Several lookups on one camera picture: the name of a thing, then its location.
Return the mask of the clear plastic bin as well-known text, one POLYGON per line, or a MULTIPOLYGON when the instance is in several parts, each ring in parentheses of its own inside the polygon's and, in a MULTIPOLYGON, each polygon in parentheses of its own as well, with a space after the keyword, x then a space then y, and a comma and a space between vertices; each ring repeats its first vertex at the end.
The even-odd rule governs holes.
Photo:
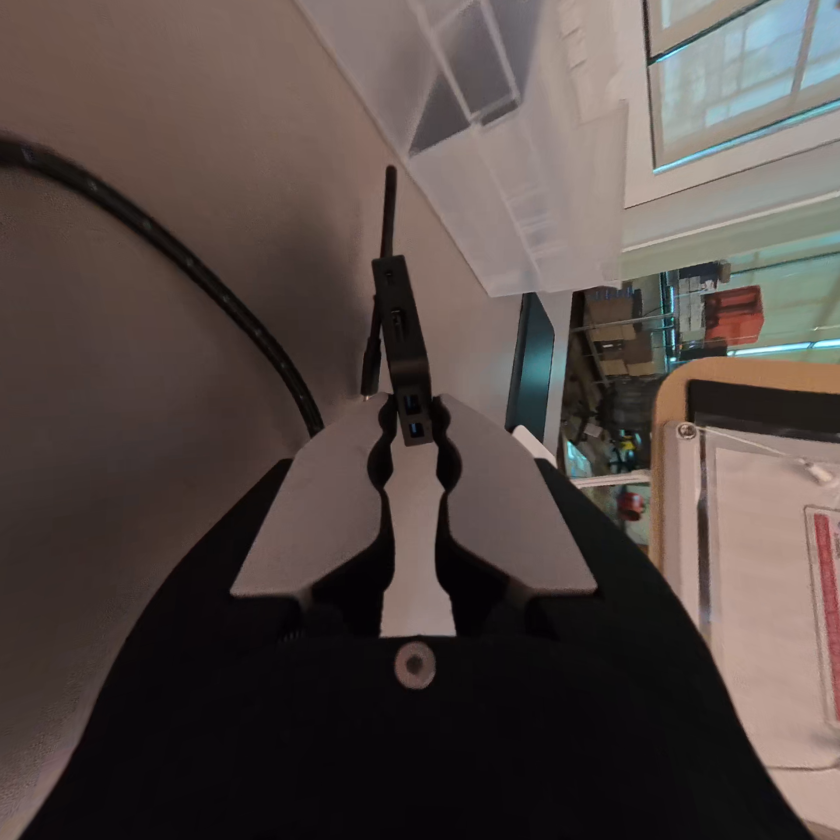
POLYGON ((617 285, 613 2, 298 5, 490 297, 617 285))

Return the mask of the laminated instruction sheet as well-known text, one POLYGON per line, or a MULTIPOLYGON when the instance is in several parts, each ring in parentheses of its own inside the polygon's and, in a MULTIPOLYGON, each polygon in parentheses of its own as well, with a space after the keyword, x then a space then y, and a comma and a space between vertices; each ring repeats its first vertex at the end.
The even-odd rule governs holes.
POLYGON ((667 423, 661 567, 772 770, 838 768, 838 441, 667 423))

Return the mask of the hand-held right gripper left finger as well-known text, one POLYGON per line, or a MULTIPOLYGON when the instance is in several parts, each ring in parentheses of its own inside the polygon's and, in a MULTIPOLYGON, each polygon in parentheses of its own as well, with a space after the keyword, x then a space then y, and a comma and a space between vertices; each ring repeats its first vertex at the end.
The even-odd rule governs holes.
POLYGON ((396 567, 392 476, 397 413, 376 395, 297 453, 230 593, 281 597, 304 613, 336 615, 356 636, 382 632, 384 595, 396 567))

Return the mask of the red storage crate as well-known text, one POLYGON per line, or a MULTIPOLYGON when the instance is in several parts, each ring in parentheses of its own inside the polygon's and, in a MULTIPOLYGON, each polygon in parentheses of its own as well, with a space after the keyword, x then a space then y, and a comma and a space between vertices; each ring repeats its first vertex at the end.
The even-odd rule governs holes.
POLYGON ((761 287, 751 285, 704 297, 704 343, 739 347, 756 343, 764 324, 761 287))

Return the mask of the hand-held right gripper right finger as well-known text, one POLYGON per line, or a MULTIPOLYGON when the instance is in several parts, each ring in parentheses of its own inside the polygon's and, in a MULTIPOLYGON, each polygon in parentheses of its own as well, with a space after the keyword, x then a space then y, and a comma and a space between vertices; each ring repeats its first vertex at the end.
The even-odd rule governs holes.
POLYGON ((593 572, 535 458, 515 437, 451 395, 432 404, 443 489, 434 539, 437 582, 457 636, 524 624, 531 602, 591 596, 593 572))

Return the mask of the black hdmi adapter hub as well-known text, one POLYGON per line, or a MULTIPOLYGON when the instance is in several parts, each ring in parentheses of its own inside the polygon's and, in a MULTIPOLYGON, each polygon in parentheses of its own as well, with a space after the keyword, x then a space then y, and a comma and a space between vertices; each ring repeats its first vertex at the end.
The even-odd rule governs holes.
POLYGON ((385 357, 395 408, 407 447, 434 442, 431 370, 406 260, 372 262, 375 306, 381 318, 385 357))

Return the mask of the large paned window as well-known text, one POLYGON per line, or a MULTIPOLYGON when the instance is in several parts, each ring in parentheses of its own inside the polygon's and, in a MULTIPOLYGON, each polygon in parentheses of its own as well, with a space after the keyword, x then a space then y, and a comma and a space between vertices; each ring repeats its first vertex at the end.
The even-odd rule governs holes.
POLYGON ((835 1, 644 2, 655 172, 838 110, 835 1))

